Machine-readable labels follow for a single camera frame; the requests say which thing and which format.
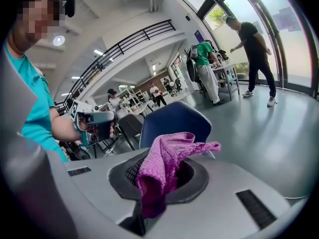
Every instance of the black t-shirt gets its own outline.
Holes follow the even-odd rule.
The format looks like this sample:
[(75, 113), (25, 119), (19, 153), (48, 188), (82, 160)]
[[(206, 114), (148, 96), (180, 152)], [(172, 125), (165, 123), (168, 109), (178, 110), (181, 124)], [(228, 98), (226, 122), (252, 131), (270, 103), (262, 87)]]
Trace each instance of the black t-shirt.
[(239, 37), (244, 43), (246, 49), (247, 57), (249, 59), (254, 59), (256, 57), (266, 56), (266, 50), (254, 36), (258, 30), (254, 24), (249, 22), (243, 22), (241, 24), (241, 29), (239, 31)]

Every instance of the machine top surface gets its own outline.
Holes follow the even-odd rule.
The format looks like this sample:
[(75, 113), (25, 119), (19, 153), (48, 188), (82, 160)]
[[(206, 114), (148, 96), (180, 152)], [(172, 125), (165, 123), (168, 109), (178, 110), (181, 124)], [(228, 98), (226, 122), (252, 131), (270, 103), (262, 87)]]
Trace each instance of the machine top surface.
[[(116, 224), (130, 217), (135, 201), (122, 199), (111, 186), (110, 170), (147, 149), (102, 159), (65, 163), (67, 170), (87, 166), (92, 171), (73, 176), (72, 180), (85, 197)], [(240, 167), (202, 155), (190, 156), (209, 173), (205, 190), (192, 202), (168, 205), (146, 238), (244, 238), (260, 228), (236, 193), (250, 190), (278, 218), (290, 206), (274, 189)]]

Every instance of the vent slot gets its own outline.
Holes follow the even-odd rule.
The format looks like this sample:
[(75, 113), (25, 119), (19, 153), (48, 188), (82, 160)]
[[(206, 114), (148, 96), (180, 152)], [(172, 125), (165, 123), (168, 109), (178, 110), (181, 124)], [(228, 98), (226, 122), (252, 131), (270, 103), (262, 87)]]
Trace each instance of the vent slot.
[(241, 191), (236, 195), (261, 230), (276, 220), (251, 190)]
[(76, 169), (72, 169), (72, 170), (68, 170), (68, 174), (70, 176), (75, 176), (75, 175), (79, 175), (79, 174), (82, 174), (82, 173), (86, 173), (86, 172), (90, 172), (91, 169), (88, 168), (87, 166), (85, 167), (81, 167), (81, 168), (76, 168)]

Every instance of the recessed light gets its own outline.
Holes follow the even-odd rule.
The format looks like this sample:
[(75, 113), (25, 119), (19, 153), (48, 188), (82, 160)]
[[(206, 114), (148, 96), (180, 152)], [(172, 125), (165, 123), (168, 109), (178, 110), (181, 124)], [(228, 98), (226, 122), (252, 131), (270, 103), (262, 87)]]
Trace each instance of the recessed light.
[(53, 45), (54, 46), (61, 46), (65, 41), (65, 38), (63, 35), (58, 35), (53, 39)]

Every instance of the black railing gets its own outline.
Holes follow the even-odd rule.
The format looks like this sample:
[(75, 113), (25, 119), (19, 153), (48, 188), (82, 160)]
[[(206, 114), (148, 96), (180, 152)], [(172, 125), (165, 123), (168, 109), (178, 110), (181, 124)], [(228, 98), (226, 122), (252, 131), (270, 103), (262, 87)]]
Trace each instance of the black railing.
[(113, 61), (124, 55), (129, 49), (138, 45), (141, 42), (148, 41), (152, 37), (168, 32), (175, 31), (171, 23), (171, 19), (150, 25), (143, 28), (130, 36), (126, 37), (122, 41), (115, 44), (113, 47), (108, 49), (98, 57), (80, 76), (80, 79), (76, 81), (73, 85), (69, 94), (63, 102), (63, 107), (68, 110), (75, 98), (77, 98), (84, 88), (96, 77), (100, 72), (102, 72), (106, 67), (113, 63)]
[(58, 113), (60, 114), (60, 116), (66, 114), (67, 111), (69, 110), (68, 106), (64, 102), (54, 103), (54, 105), (55, 105)]

